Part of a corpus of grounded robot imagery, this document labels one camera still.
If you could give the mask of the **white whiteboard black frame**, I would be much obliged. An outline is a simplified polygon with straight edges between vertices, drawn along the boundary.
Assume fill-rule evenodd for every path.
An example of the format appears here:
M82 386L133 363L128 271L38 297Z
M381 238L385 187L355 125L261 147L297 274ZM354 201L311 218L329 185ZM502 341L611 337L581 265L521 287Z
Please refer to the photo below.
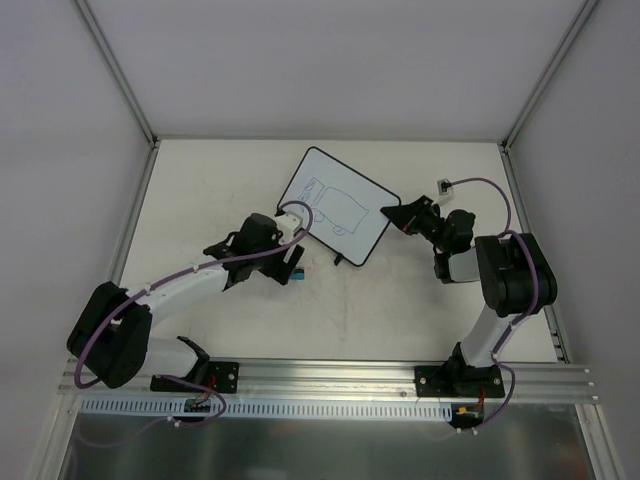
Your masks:
M315 146L278 201L304 222L312 214L309 235L355 267L367 262L389 225L381 209L400 204L397 194Z

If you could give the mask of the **aluminium mounting rail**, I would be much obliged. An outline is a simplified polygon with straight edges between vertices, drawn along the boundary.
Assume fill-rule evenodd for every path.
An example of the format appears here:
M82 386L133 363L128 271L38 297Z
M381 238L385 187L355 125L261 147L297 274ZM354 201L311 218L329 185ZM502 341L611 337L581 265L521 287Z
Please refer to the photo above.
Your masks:
M416 361L238 359L238 398L338 401L417 401ZM598 386L588 367L566 363L517 363L515 403L597 404Z

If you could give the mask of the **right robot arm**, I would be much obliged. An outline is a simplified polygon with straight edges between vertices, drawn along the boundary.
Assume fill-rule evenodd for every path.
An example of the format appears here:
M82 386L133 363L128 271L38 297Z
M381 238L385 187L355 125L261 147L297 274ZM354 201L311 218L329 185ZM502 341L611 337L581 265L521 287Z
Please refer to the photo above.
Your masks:
M381 213L406 235L434 249L434 273L444 284L478 282L484 306L470 333L440 366L414 368L420 398L505 396L499 352L526 318L555 302L557 280L536 239L512 231L476 236L475 215L456 209L446 217L426 196Z

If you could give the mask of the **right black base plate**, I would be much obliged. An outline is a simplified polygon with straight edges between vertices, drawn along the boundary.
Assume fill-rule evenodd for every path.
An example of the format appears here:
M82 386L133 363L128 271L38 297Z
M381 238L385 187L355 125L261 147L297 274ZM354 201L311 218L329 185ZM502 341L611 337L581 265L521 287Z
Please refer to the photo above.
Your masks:
M500 369L496 366L476 368L454 366L446 362L438 366L414 368L416 394L420 398L503 398L505 390Z

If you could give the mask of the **aluminium frame post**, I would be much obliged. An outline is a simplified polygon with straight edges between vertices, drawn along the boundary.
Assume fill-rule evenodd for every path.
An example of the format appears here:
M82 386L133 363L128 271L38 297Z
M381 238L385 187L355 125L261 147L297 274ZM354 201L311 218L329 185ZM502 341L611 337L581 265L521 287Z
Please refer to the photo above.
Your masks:
M98 53L105 64L105 68L115 82L121 97L123 98L146 143L154 147L158 137L144 113L136 94L134 93L134 90L131 87L121 63L119 62L104 29L100 24L100 21L91 6L91 3L86 0L73 0L72 4L77 10L89 37L96 46Z
M564 60L571 53L574 44L586 28L599 4L599 0L584 0L580 3L578 10L572 17L557 45L554 47L551 56L526 97L523 106L501 141L501 149L505 153L509 153L514 146L520 133L526 126L529 118L533 115L538 104L542 101L546 91L563 65Z

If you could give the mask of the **right aluminium frame post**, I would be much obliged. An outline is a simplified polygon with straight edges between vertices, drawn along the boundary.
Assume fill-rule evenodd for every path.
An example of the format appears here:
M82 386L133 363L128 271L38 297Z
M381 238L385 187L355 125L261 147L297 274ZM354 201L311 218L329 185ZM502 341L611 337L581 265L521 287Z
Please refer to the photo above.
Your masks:
M526 126L529 118L533 115L538 104L542 101L546 91L563 65L564 60L571 53L574 44L586 28L599 4L599 0L584 0L580 3L578 10L572 17L557 45L554 47L551 56L526 97L523 106L501 141L501 149L505 153L509 153L514 146L520 133Z

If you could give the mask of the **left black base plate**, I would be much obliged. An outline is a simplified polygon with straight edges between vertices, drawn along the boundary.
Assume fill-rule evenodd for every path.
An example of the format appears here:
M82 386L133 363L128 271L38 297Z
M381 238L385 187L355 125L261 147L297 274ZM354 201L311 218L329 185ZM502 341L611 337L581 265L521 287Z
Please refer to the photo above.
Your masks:
M236 394L240 364L228 361L198 361L183 377L182 383L168 379L165 375L153 376L150 390L163 393L203 393L207 387L221 394Z

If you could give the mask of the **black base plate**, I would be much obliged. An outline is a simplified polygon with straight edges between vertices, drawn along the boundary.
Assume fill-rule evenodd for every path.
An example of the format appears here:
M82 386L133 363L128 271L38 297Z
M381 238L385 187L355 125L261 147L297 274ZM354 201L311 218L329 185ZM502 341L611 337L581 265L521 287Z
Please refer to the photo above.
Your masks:
M182 383L168 379L165 375L153 376L150 390L163 393L203 393L207 387L221 394L236 394L240 364L228 361L198 361L183 377Z
M416 394L420 398L503 398L505 390L500 369L496 366L476 368L454 366L446 362L438 366L414 368Z

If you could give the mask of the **blue black whiteboard eraser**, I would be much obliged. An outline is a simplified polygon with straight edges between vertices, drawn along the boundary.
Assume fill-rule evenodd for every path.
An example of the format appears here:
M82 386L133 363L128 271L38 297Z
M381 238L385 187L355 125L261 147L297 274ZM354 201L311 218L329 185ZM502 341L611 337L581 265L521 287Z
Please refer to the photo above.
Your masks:
M303 267L296 267L289 275L289 279L294 281L302 281L305 278L306 278L306 273Z

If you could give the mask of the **left aluminium frame post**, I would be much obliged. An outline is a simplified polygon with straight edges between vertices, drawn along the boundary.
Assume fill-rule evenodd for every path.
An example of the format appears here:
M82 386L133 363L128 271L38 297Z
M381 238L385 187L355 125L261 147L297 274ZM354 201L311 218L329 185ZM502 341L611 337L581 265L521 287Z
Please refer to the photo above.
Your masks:
M134 90L131 87L121 63L119 62L104 29L100 24L100 21L91 6L91 3L86 0L73 0L72 4L77 10L89 37L96 46L98 53L105 64L105 68L115 82L121 97L123 98L146 143L154 147L158 137L144 113L136 94L134 93Z

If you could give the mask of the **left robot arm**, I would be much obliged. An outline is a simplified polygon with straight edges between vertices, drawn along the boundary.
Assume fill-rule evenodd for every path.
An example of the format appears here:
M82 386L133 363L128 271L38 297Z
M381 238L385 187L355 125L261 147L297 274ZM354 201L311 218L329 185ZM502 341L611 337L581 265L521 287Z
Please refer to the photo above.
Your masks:
M158 339L152 329L194 303L228 291L258 272L281 285L288 283L304 249L303 220L294 213L274 217L253 213L239 230L205 248L191 266L139 290L111 281L90 296L66 342L77 360L74 382L81 389L91 382L81 370L94 374L94 383L110 389L149 374L156 391L197 390L211 382L209 354L195 341L179 336Z

